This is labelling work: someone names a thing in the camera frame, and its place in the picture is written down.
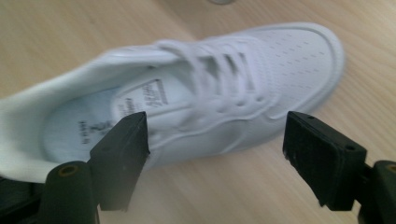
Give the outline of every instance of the white sneaker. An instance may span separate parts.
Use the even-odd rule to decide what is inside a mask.
[[[76,70],[0,101],[0,175],[44,182],[122,117],[148,113],[146,169],[257,146],[308,113],[344,66],[337,37],[286,23],[185,43],[113,49]]]

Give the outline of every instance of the wooden surface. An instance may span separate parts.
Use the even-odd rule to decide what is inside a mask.
[[[285,21],[332,29],[346,50],[338,89],[313,113],[396,161],[396,2],[393,0],[0,1],[0,96],[59,76],[98,53],[160,38],[194,40]],[[142,174],[128,213],[102,223],[357,223],[320,208],[281,152],[282,136],[251,150]]]

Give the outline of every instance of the shoelace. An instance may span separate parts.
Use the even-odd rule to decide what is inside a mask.
[[[261,80],[255,64],[259,59],[245,42],[215,45],[208,41],[207,44],[189,45],[176,40],[162,40],[156,46],[176,54],[190,64],[195,93],[200,101],[210,98],[208,94],[213,92],[207,89],[211,85],[208,83],[205,64],[200,60],[203,57],[211,57],[219,69],[220,95],[237,97],[238,104],[243,103],[248,91],[254,92],[257,99],[263,98]]]

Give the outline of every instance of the shoe upper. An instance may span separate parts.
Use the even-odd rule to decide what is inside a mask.
[[[113,49],[0,102],[0,154],[6,155],[0,175],[43,182],[62,160],[87,160],[89,147],[73,154],[67,144],[53,149],[59,160],[47,159],[40,130],[63,103],[111,88],[117,89],[106,106],[114,121],[148,114],[146,169],[257,146],[283,129],[288,111],[307,113],[320,105],[339,81],[344,60],[330,30],[304,22]],[[35,165],[27,168],[27,161]]]

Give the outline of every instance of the insole logo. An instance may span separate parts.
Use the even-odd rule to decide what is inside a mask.
[[[107,120],[104,122],[97,122],[90,124],[87,120],[81,120],[78,122],[79,135],[81,137],[81,144],[89,144],[92,140],[92,136],[95,135],[103,137],[105,134],[113,128],[115,122],[113,120]]]
[[[116,107],[122,117],[146,109],[167,105],[163,82],[153,79],[120,92],[115,97]]]

